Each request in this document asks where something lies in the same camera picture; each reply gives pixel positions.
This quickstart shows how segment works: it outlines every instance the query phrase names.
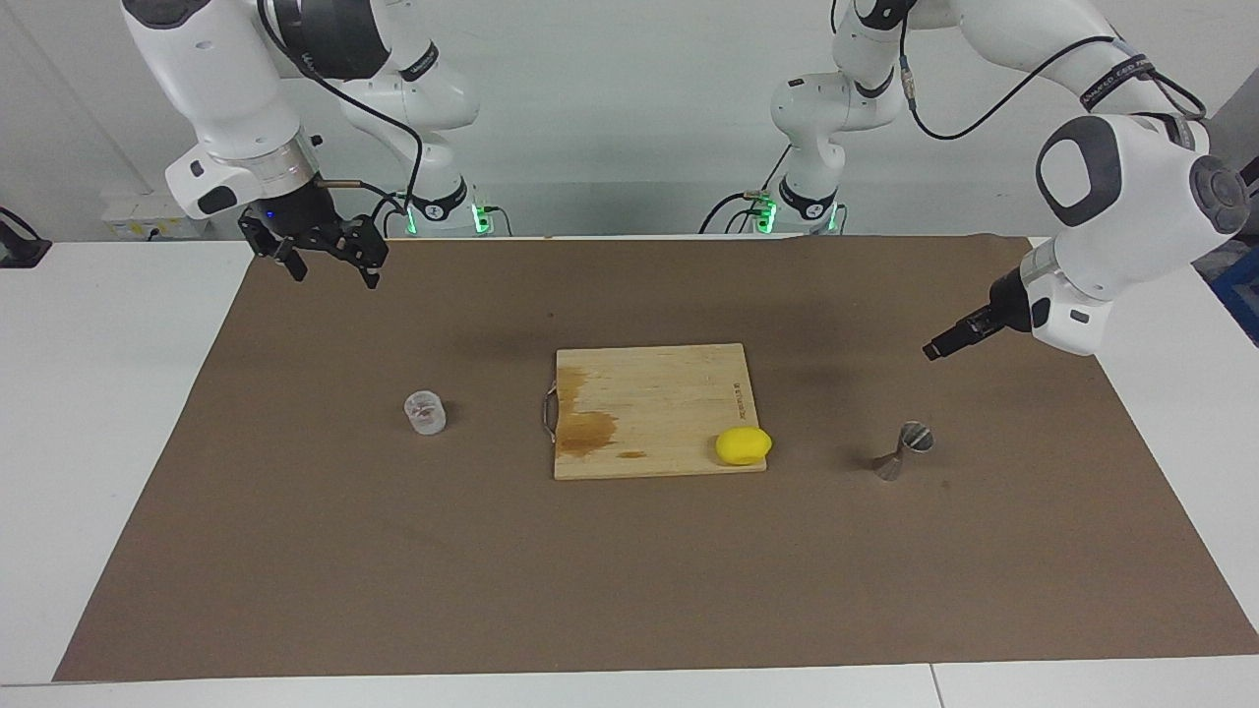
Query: green light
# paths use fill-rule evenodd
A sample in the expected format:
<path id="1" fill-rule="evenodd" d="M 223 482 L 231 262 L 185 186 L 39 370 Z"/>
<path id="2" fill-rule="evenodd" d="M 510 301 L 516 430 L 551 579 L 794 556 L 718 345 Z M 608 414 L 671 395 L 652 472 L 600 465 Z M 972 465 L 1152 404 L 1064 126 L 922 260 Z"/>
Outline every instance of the green light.
<path id="1" fill-rule="evenodd" d="M 494 229 L 494 222 L 486 215 L 485 209 L 476 204 L 472 204 L 472 218 L 476 220 L 477 236 L 485 236 Z"/>
<path id="2" fill-rule="evenodd" d="M 778 204 L 773 200 L 765 199 L 764 207 L 760 209 L 760 217 L 757 218 L 757 231 L 760 233 L 773 233 L 774 220 L 778 218 Z"/>

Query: cutting board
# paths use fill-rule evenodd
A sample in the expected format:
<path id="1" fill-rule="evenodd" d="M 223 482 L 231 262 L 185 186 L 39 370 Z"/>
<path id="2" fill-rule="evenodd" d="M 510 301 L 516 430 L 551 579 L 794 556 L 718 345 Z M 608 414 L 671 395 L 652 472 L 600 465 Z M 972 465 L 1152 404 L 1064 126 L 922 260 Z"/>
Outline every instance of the cutting board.
<path id="1" fill-rule="evenodd" d="M 555 479 L 763 472 L 716 457 L 716 437 L 759 427 L 742 344 L 564 349 L 555 355 Z"/>

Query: metal handle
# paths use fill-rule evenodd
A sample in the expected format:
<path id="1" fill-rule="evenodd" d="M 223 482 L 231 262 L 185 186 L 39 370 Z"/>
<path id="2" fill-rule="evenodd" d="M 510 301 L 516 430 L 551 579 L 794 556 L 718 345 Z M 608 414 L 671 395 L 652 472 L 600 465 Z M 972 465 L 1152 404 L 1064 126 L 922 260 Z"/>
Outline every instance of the metal handle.
<path id="1" fill-rule="evenodd" d="M 546 435 L 551 437 L 551 445 L 555 445 L 556 441 L 555 427 L 559 426 L 559 420 L 555 421 L 555 426 L 550 423 L 550 399 L 551 397 L 555 397 L 555 402 L 558 403 L 559 402 L 558 392 L 559 392 L 559 382 L 555 382 L 551 384 L 550 391 L 546 392 L 546 396 L 543 397 L 543 430 L 545 430 Z"/>

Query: white table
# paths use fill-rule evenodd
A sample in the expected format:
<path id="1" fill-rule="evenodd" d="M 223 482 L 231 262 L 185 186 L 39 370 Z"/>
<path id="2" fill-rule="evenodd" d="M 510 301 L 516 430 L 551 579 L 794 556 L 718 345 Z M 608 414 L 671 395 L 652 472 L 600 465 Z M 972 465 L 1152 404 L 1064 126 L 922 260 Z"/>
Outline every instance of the white table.
<path id="1" fill-rule="evenodd" d="M 0 272 L 0 705 L 1259 705 L 1253 656 L 43 685 L 249 258 L 243 243 L 62 244 Z M 1110 328 L 1099 359 L 1255 624 L 1259 349 L 1188 268 L 1131 292 Z"/>

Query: lemon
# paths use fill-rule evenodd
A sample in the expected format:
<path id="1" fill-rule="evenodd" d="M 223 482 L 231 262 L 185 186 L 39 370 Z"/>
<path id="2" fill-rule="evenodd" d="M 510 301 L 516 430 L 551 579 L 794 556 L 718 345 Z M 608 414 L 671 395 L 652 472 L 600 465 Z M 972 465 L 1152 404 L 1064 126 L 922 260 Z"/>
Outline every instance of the lemon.
<path id="1" fill-rule="evenodd" d="M 730 428 L 716 438 L 716 456 L 726 465 L 747 467 L 769 455 L 774 441 L 760 428 Z"/>

